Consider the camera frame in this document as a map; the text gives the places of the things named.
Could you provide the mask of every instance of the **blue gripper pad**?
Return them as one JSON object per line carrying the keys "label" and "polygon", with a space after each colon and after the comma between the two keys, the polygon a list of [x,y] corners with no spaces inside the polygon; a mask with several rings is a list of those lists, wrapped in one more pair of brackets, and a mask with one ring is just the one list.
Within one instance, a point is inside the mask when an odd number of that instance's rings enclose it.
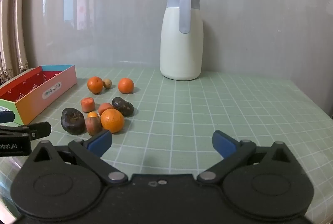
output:
{"label": "blue gripper pad", "polygon": [[15,119],[15,114],[12,111],[0,112],[0,123],[12,122]]}
{"label": "blue gripper pad", "polygon": [[91,139],[91,142],[88,140],[87,150],[98,157],[101,157],[112,145],[112,134],[108,130]]}
{"label": "blue gripper pad", "polygon": [[212,143],[214,149],[223,157],[227,158],[231,154],[237,151],[240,143],[224,134],[220,130],[216,130],[213,134]]}

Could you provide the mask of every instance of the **box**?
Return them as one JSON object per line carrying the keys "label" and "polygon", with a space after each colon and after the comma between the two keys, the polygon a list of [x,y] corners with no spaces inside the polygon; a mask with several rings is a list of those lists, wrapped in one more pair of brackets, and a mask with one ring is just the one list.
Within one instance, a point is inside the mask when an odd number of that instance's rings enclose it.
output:
{"label": "box", "polygon": [[39,66],[0,88],[0,111],[15,113],[15,123],[29,124],[76,84],[74,65]]}

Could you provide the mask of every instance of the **beige curtain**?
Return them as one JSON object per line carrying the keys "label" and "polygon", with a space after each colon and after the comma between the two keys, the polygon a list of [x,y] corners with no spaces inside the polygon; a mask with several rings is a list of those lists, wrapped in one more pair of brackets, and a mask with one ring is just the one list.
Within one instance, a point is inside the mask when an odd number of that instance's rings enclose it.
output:
{"label": "beige curtain", "polygon": [[0,0],[0,80],[28,69],[23,42],[22,0]]}

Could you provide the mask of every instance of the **dark purple vegetable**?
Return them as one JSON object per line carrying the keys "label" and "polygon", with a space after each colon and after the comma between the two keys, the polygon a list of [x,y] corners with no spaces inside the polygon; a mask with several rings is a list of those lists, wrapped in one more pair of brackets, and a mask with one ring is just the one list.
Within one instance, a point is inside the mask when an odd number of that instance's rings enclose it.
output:
{"label": "dark purple vegetable", "polygon": [[61,114],[61,126],[69,134],[82,134],[86,129],[82,112],[76,108],[65,108]]}
{"label": "dark purple vegetable", "polygon": [[115,97],[112,100],[112,106],[121,112],[124,116],[130,116],[134,112],[134,107],[130,102],[125,101],[121,97]]}

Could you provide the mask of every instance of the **thermos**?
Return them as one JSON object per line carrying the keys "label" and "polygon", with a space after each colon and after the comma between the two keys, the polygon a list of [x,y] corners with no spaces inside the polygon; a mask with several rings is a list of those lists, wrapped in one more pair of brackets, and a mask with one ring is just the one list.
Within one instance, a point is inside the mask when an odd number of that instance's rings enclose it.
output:
{"label": "thermos", "polygon": [[168,0],[163,18],[160,71],[175,80],[191,80],[201,73],[204,29],[200,0]]}

